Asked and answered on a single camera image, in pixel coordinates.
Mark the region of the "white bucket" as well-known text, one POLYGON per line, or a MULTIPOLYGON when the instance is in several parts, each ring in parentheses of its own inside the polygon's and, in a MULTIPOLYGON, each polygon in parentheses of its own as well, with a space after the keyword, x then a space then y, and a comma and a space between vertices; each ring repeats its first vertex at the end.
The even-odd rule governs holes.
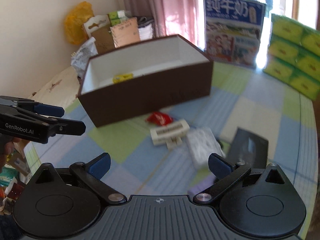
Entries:
POLYGON ((139 22, 138 30, 141 41, 153 39, 153 20, 139 22))

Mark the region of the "cream printed bed sheet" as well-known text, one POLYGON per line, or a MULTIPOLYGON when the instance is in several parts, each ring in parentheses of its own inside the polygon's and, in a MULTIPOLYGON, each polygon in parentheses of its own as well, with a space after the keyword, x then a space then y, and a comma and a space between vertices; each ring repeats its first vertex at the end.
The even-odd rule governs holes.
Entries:
POLYGON ((48 105, 67 108, 76 100, 79 88, 78 75, 75 69, 70 66, 56 74, 47 84, 28 98, 48 105))

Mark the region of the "green tissue boxes on shelf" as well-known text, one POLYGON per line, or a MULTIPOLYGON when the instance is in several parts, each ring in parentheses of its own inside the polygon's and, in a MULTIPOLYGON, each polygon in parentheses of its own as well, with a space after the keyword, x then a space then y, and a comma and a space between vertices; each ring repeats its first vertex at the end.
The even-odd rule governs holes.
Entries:
POLYGON ((113 12, 108 13, 108 19, 111 24, 111 26, 118 25, 122 22, 127 21, 129 18, 131 18, 131 12, 126 10, 117 10, 113 12))

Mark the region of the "clear printed plastic bag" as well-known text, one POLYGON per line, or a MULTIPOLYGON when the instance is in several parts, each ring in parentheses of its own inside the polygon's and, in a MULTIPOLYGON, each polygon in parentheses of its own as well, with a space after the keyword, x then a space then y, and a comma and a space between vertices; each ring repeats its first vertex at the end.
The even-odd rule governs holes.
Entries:
POLYGON ((89 58, 98 54, 95 38, 91 37, 84 42, 80 48, 71 55, 71 66, 75 69, 78 77, 81 79, 85 73, 85 69, 89 58))

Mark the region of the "black shaver box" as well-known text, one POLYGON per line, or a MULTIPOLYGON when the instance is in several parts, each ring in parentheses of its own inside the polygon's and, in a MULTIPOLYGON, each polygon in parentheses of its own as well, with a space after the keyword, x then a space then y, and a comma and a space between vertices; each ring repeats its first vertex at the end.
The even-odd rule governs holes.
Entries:
POLYGON ((267 139, 238 128, 226 159, 233 164, 248 163, 251 168, 265 168, 267 166, 267 155, 267 139))

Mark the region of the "open brown cardboard carton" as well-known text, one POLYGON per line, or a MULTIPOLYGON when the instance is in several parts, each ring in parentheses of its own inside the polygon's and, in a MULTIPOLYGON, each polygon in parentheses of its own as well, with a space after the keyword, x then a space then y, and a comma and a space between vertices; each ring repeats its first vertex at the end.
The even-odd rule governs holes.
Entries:
POLYGON ((129 18, 112 27, 104 26, 92 33, 98 54, 140 42, 137 18, 129 18))

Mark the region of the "purple cream tube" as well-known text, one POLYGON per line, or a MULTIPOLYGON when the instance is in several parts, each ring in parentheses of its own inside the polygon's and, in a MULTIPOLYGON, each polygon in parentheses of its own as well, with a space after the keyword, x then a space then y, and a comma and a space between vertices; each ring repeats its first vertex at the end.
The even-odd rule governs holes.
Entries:
POLYGON ((201 180, 200 182, 196 183, 192 186, 188 191, 187 194, 193 198, 193 196, 197 195, 198 193, 204 191, 205 189, 214 185, 216 181, 216 176, 213 174, 208 175, 206 178, 201 180))

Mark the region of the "yellow snack packet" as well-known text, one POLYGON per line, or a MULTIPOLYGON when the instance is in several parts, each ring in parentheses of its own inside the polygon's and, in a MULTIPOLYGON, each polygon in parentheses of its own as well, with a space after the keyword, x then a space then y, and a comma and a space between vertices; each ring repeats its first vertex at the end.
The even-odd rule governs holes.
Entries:
POLYGON ((127 74, 120 74, 120 75, 116 75, 113 77, 112 82, 114 84, 116 83, 120 83, 120 82, 124 82, 127 80, 131 80, 133 78, 133 74, 132 73, 127 73, 127 74))

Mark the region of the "checked table cloth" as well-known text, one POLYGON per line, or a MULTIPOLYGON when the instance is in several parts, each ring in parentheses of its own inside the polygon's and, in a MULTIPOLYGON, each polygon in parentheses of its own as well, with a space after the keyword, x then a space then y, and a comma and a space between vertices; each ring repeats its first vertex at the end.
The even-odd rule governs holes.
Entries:
MULTIPOLYGON (((216 63, 210 96, 170 107, 167 113, 186 120, 192 128, 210 128, 225 152, 239 128, 266 138, 268 161, 283 169, 306 205, 306 220, 299 233, 306 236, 318 182, 311 100, 259 70, 216 63)), ((146 116, 96 128, 74 100, 65 108, 65 118, 83 121, 85 134, 57 135, 47 144, 29 143, 25 156, 32 171, 41 163, 68 167, 107 152, 112 163, 103 181, 127 196, 185 194, 209 174, 195 170, 186 144, 174 150, 154 146, 146 116)))

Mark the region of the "yellow plastic bag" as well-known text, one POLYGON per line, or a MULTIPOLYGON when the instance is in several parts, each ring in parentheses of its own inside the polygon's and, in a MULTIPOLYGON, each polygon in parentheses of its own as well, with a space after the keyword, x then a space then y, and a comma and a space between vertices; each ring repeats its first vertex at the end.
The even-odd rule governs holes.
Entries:
POLYGON ((64 30, 67 41, 80 45, 87 40, 84 24, 94 16, 92 5, 83 1, 77 4, 65 17, 64 30))

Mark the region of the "blue milk carton box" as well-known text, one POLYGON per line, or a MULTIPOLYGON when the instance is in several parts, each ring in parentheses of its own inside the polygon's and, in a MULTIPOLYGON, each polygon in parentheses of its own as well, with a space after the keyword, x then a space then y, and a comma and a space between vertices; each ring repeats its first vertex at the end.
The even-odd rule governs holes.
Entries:
POLYGON ((255 0, 203 0, 203 4, 208 56, 255 68, 266 4, 255 0))

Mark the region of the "green tissue pack stack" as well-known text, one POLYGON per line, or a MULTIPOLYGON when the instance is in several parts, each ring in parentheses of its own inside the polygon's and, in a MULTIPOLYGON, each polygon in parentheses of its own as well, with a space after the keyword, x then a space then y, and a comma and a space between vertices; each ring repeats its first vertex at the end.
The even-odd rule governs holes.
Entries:
POLYGON ((315 101, 319 96, 319 31, 273 14, 263 72, 315 101))

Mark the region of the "pink curtain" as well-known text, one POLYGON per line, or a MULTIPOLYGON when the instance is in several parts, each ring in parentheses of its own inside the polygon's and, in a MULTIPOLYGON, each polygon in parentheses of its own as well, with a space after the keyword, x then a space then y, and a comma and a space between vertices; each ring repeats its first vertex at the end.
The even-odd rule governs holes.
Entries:
POLYGON ((157 37, 179 34, 198 45, 198 0, 123 0, 133 16, 151 16, 157 37))

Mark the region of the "red snack packet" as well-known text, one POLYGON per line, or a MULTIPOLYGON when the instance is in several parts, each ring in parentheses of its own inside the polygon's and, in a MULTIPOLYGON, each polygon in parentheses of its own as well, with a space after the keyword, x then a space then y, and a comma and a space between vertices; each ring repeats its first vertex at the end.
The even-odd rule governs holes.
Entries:
POLYGON ((152 112, 152 114, 147 117, 146 122, 156 124, 158 126, 166 126, 174 122, 173 118, 162 112, 152 112))

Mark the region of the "cream comb package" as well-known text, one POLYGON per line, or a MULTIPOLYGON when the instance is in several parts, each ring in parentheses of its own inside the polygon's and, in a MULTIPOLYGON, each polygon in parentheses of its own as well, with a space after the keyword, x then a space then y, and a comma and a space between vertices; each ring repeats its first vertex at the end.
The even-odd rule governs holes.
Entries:
POLYGON ((155 146, 166 144, 170 150, 182 144, 182 138, 186 136, 189 130, 188 123, 181 119, 162 127, 150 129, 150 135, 155 146))

